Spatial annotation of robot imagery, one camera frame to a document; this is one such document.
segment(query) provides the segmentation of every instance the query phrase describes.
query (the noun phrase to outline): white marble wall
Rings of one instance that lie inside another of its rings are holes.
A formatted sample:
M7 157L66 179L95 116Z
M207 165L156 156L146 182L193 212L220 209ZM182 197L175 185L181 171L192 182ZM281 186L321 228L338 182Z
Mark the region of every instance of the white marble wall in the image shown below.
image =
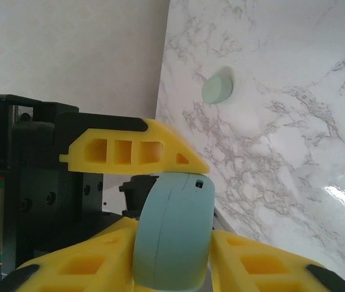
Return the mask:
M216 72L234 81L201 101ZM211 165L240 235L345 278L345 0L173 0L156 117Z

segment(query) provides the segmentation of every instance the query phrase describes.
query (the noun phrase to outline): yellow bracket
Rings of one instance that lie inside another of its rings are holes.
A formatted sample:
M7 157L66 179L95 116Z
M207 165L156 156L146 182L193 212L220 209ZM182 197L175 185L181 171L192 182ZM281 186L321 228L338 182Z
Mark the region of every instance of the yellow bracket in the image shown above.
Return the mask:
M144 119L145 132L88 129L60 162L73 172L138 175L156 172L209 173L209 166L175 129Z
M30 260L41 268L17 292L151 292L134 285L138 222L123 218L92 239ZM226 231L213 231L214 292L327 292L306 266L320 264Z

